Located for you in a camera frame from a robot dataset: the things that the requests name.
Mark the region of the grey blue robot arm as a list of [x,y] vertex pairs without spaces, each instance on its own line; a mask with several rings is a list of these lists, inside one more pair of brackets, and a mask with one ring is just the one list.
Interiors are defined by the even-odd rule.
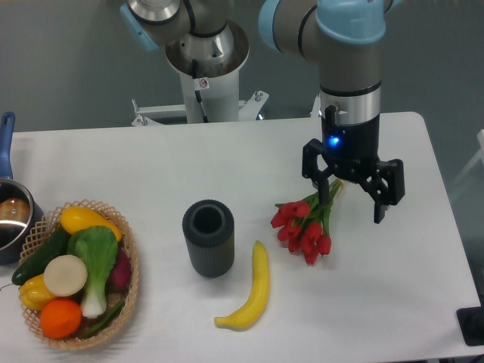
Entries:
[[[393,1],[266,1],[258,17],[265,44],[319,69],[322,136],[302,151],[302,175],[329,201],[329,178],[360,185],[374,200],[374,221],[404,197],[401,160],[378,155],[380,46]],[[126,1],[120,8],[147,49],[164,48],[178,72],[187,119],[239,119],[238,73],[249,55],[246,33],[226,1]]]

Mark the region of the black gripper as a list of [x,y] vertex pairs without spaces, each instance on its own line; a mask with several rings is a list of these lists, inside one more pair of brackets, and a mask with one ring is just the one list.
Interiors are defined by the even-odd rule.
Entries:
[[[331,175],[359,184],[374,201],[374,223],[381,223],[390,206],[405,196],[404,163],[380,160],[379,116],[354,125],[337,125],[334,105],[321,118],[322,141],[313,138],[302,149],[302,176],[318,189],[318,202],[329,203]],[[319,169],[318,157],[327,167]]]

